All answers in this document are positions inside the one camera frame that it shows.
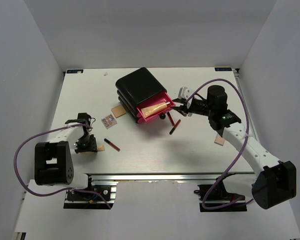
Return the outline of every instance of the gray wall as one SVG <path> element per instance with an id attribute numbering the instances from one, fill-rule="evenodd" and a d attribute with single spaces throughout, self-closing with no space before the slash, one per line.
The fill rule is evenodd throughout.
<path id="1" fill-rule="evenodd" d="M 291 205 L 300 229 L 300 0 L 278 0 L 241 69 L 263 145 L 298 170 Z"/>
<path id="2" fill-rule="evenodd" d="M 239 68 L 276 0 L 25 0 L 60 67 Z"/>
<path id="3" fill-rule="evenodd" d="M 22 0 L 0 0 L 0 240 L 9 240 L 23 190 L 12 159 L 27 137 L 48 129 L 62 72 Z M 33 146 L 19 156 L 25 181 L 33 177 Z"/>

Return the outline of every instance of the white wall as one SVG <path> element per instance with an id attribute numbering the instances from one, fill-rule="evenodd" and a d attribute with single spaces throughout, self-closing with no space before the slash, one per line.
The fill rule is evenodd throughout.
<path id="1" fill-rule="evenodd" d="M 9 240 L 23 190 L 12 159 L 27 137 L 49 129 L 62 72 L 22 0 L 0 0 L 0 240 Z M 33 146 L 24 148 L 19 169 L 33 177 Z"/>
<path id="2" fill-rule="evenodd" d="M 241 78 L 262 144 L 297 167 L 291 205 L 300 229 L 300 0 L 277 1 Z"/>
<path id="3" fill-rule="evenodd" d="M 60 67 L 239 68 L 276 0 L 25 0 Z"/>

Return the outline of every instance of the white table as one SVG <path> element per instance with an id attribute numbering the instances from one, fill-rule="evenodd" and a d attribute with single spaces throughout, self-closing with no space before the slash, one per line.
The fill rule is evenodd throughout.
<path id="1" fill-rule="evenodd" d="M 106 151 L 97 154 L 74 154 L 73 165 L 77 173 L 221 173 L 237 155 L 228 143 L 214 143 L 216 132 L 205 116 L 183 117 L 176 111 L 171 115 L 176 122 L 181 119 L 173 135 L 172 126 L 166 118 L 150 124 L 136 124 L 128 115 L 117 119 L 118 124 L 106 129 L 101 119 L 111 114 L 119 105 L 115 82 L 135 71 L 136 68 L 84 69 L 83 73 L 66 74 L 52 128 L 63 126 L 78 113 L 87 112 L 96 118 L 92 133 L 97 144 L 107 138 L 121 148 L 115 151 L 105 144 Z M 168 95 L 177 98 L 181 87 L 198 88 L 211 79 L 224 78 L 236 85 L 233 72 L 216 72 L 213 67 L 150 68 L 154 77 L 166 88 Z M 245 123 L 242 104 L 231 86 L 222 85 L 228 94 L 228 105 Z M 207 87 L 200 94 L 206 97 Z M 234 172 L 252 172 L 241 158 L 232 168 Z"/>
<path id="2" fill-rule="evenodd" d="M 106 137 L 121 148 L 106 145 L 97 155 L 72 155 L 76 172 L 82 173 L 220 173 L 234 159 L 237 151 L 228 144 L 214 143 L 216 133 L 204 116 L 182 117 L 172 136 L 168 119 L 150 124 L 135 124 L 129 115 L 117 119 L 118 124 L 106 129 L 101 118 L 119 104 L 115 82 L 135 69 L 86 69 L 82 74 L 66 74 L 52 128 L 63 126 L 78 113 L 87 112 L 97 120 L 93 134 L 97 143 Z M 192 89 L 202 83 L 224 78 L 236 85 L 232 72 L 215 72 L 214 68 L 150 68 L 150 72 L 176 98 L 180 87 Z M 236 93 L 225 83 L 229 108 L 245 122 Z M 201 94 L 206 96 L 206 89 Z M 244 159 L 234 172 L 251 172 Z M 29 187 L 47 193 L 58 187 Z M 193 182 L 120 182 L 112 210 L 63 209 L 65 193 L 51 197 L 26 194 L 16 224 L 16 232 L 26 232 L 25 240 L 259 240 L 300 238 L 289 202 L 271 209 L 256 203 L 248 212 L 199 212 Z"/>

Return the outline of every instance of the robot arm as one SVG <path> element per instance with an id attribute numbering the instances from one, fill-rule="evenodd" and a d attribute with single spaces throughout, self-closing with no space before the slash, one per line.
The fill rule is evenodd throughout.
<path id="1" fill-rule="evenodd" d="M 172 107 L 183 116 L 199 114 L 207 116 L 210 126 L 240 151 L 246 130 L 241 120 L 227 107 L 227 95 L 221 86 L 210 86 L 207 99 L 192 98 L 186 102 L 193 91 L 181 88 L 174 102 L 182 103 Z M 255 175 L 232 174 L 223 179 L 225 190 L 250 196 L 264 209 L 271 208 L 296 196 L 296 168 L 290 162 L 282 162 L 270 154 L 255 138 L 250 136 L 242 153 L 252 167 Z"/>
<path id="2" fill-rule="evenodd" d="M 79 113 L 77 119 L 68 120 L 74 124 L 91 126 L 91 116 Z M 74 173 L 70 148 L 76 153 L 97 152 L 96 140 L 85 126 L 64 129 L 47 142 L 39 142 L 34 149 L 34 180 L 38 185 L 59 185 L 85 189 L 88 175 Z"/>

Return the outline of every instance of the marker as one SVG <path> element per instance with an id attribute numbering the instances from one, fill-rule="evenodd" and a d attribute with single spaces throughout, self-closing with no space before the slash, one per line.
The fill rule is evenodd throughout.
<path id="1" fill-rule="evenodd" d="M 116 145 L 114 145 L 112 142 L 110 142 L 108 139 L 104 139 L 104 141 L 109 144 L 111 147 L 113 147 L 115 150 L 117 150 L 118 152 L 121 150 L 120 148 L 118 148 Z"/>
<path id="2" fill-rule="evenodd" d="M 174 125 L 174 127 L 172 128 L 172 130 L 170 131 L 170 135 L 172 135 L 172 133 L 174 132 L 174 130 L 177 128 L 177 126 L 180 124 L 181 120 L 179 119 L 176 124 Z"/>
<path id="3" fill-rule="evenodd" d="M 174 124 L 174 121 L 172 119 L 172 116 L 171 116 L 170 112 L 167 112 L 166 115 L 169 117 L 169 120 L 170 120 L 172 126 L 174 126 L 175 124 Z"/>

